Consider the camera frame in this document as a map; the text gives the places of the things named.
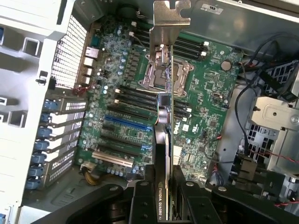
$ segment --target gray metal panel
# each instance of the gray metal panel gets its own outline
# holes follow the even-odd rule
[[[105,14],[115,13],[118,4],[132,4],[148,17],[149,23],[153,23],[154,0],[85,0],[85,2],[88,1],[99,3]],[[75,8],[83,10],[83,6],[79,5],[79,2],[79,0],[76,2]],[[204,11],[201,9],[203,4],[223,9],[223,11],[220,14]],[[131,10],[122,9],[121,14],[126,11],[131,12]],[[88,21],[85,12],[80,10],[77,12]],[[285,31],[297,34],[299,31],[298,14],[246,0],[243,1],[243,4],[238,4],[238,1],[234,0],[191,0],[191,9],[182,10],[181,15],[191,18],[191,25],[186,30],[187,32],[250,51],[254,51],[262,41],[275,33]],[[283,49],[292,53],[296,47],[299,47],[296,41],[290,41],[286,38],[282,39],[281,42]]]

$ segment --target black cable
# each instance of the black cable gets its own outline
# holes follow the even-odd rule
[[[265,56],[266,56],[266,54],[268,53],[268,51],[271,49],[272,45],[274,45],[275,48],[276,48],[276,54],[274,55],[274,57],[277,57],[277,54],[280,53],[280,46],[279,46],[279,43],[278,43],[277,41],[272,41],[272,42],[269,44],[269,46],[267,47],[267,49],[263,52],[263,55],[262,55],[262,57],[261,57],[261,60],[258,60],[258,62],[255,64],[255,67],[258,66],[258,65],[262,62],[263,59],[264,59],[264,61],[265,61]]]
[[[264,42],[262,42],[262,44],[260,44],[258,46],[258,48],[256,49],[256,51],[252,55],[252,57],[249,60],[249,62],[247,63],[247,65],[251,65],[252,64],[252,62],[255,60],[256,56],[258,55],[258,53],[260,52],[260,50],[263,48],[263,46],[265,46],[270,41],[273,41],[273,40],[275,40],[277,38],[281,38],[281,37],[292,38],[292,39],[294,39],[294,40],[296,40],[296,41],[299,42],[299,36],[297,36],[297,35],[286,33],[286,32],[281,32],[281,33],[275,34],[274,36],[269,37],[267,40],[265,40]]]

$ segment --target pcie slot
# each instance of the pcie slot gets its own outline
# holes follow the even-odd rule
[[[119,113],[119,114],[128,115],[128,116],[133,117],[133,118],[139,118],[139,119],[142,119],[142,120],[149,120],[150,119],[149,116],[145,116],[143,114],[137,114],[137,113],[129,112],[127,110],[124,110],[122,108],[118,108],[118,107],[115,107],[115,106],[108,106],[107,110],[112,111],[112,112],[116,112],[116,113]]]
[[[142,144],[140,144],[140,143],[127,141],[127,140],[124,140],[124,139],[119,139],[119,138],[109,136],[109,135],[105,135],[105,134],[101,134],[100,138],[110,140],[110,141],[115,141],[115,142],[125,144],[125,145],[128,145],[128,146],[134,146],[134,147],[141,147],[142,146]]]
[[[109,121],[112,121],[112,122],[115,122],[115,123],[118,123],[118,124],[129,126],[129,127],[134,127],[134,128],[137,128],[137,129],[141,129],[143,131],[147,131],[147,132],[152,130],[152,127],[149,127],[149,126],[146,126],[146,125],[143,125],[143,124],[138,124],[138,123],[135,123],[135,122],[131,122],[131,121],[128,121],[128,120],[125,120],[125,119],[116,118],[116,117],[113,117],[113,116],[110,116],[110,115],[105,115],[105,120],[109,120]]]
[[[106,153],[100,153],[100,152],[93,152],[92,157],[98,160],[103,160],[106,162],[111,162],[117,165],[125,166],[125,167],[133,167],[133,161],[126,160],[114,155],[109,155]]]
[[[110,146],[107,146],[107,145],[102,145],[102,144],[99,144],[98,147],[103,151],[103,150],[107,150],[107,151],[111,151],[111,152],[116,152],[116,153],[124,153],[128,156],[139,156],[140,153],[136,153],[136,152],[133,152],[131,150],[126,150],[126,149],[123,149],[123,148],[118,148],[118,147],[110,147]]]

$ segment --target wire bundle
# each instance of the wire bundle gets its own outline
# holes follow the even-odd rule
[[[259,63],[257,63],[256,65],[253,64],[253,61],[256,59],[258,53],[260,52],[260,50],[268,43],[270,43],[270,45],[268,46],[268,48],[264,51],[263,53],[263,57],[267,54],[267,52],[270,50],[271,46],[275,45],[276,47],[276,54],[274,55],[274,57],[272,58],[271,62],[276,60],[278,54],[281,52],[280,47],[278,45],[277,39],[281,38],[281,37],[286,37],[286,38],[291,38],[294,39],[296,41],[299,42],[299,36],[293,35],[293,34],[289,34],[289,33],[278,33],[270,38],[268,38],[267,40],[265,40],[264,42],[262,42],[262,44],[256,49],[256,51],[254,52],[254,54],[250,57],[249,62],[245,65],[245,67],[256,67],[256,65],[258,65]],[[244,154],[248,155],[249,154],[249,143],[248,143],[248,138],[247,138],[247,134],[246,131],[244,130],[242,124],[240,123],[239,120],[239,114],[238,114],[238,103],[239,100],[241,98],[241,96],[244,94],[245,91],[247,91],[248,89],[252,89],[253,88],[253,84],[259,79],[259,76],[261,75],[261,73],[267,68],[267,66],[269,65],[269,63],[265,63],[264,65],[262,65],[261,67],[259,67],[259,69],[257,70],[255,76],[250,80],[247,81],[247,86],[239,93],[239,95],[236,98],[235,101],[235,115],[237,118],[237,122],[243,132],[244,135]]]
[[[93,86],[93,84],[90,84],[88,87],[78,87],[78,88],[74,88],[72,90],[72,93],[76,96],[82,96],[85,92],[87,92],[88,90],[90,90],[90,88]]]
[[[88,172],[88,168],[86,168],[86,167],[82,167],[81,171],[82,171],[82,174],[83,174],[84,178],[86,179],[87,183],[89,183],[90,185],[93,185],[93,186],[100,185],[104,180],[106,180],[109,177],[112,177],[112,176],[115,177],[115,175],[113,175],[113,174],[104,174],[104,175],[100,176],[99,178],[95,178]]]
[[[278,154],[275,154],[275,153],[272,153],[272,152],[269,152],[269,151],[266,151],[266,152],[264,152],[264,153],[259,153],[259,152],[255,152],[255,151],[250,151],[251,153],[254,153],[254,154],[258,154],[258,155],[261,155],[261,156],[265,156],[265,155],[273,155],[273,156],[277,156],[277,157],[279,157],[279,158],[284,158],[284,159],[286,159],[286,160],[288,160],[288,161],[291,161],[291,162],[295,162],[295,163],[299,163],[299,161],[298,160],[294,160],[294,159],[292,159],[292,158],[290,158],[290,157],[286,157],[286,156],[284,156],[284,155],[278,155]]]
[[[222,175],[218,171],[217,164],[214,165],[212,174],[214,174],[215,177],[216,177],[217,186],[223,186],[224,185],[224,180],[223,180]]]
[[[280,207],[280,206],[287,206],[289,204],[299,204],[299,201],[282,202],[282,203],[277,203],[274,206],[275,207]]]

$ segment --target white connector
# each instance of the white connector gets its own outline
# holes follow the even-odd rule
[[[97,166],[97,164],[95,164],[93,162],[84,161],[81,164],[80,170],[82,169],[82,167],[86,167],[88,169],[88,172],[91,173],[95,169],[96,166]]]

